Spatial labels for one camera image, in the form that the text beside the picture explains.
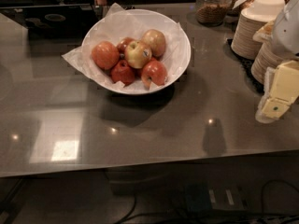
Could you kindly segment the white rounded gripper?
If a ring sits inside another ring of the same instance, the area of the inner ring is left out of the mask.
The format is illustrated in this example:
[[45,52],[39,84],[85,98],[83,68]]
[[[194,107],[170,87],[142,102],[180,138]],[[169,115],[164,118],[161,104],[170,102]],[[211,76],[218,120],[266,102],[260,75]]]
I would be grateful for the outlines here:
[[[270,41],[272,51],[285,59],[299,59],[299,0],[290,0],[275,21],[269,21],[254,35],[256,42]],[[299,97],[299,62],[287,61],[268,67],[264,75],[264,94],[255,114],[257,121],[279,120]]]

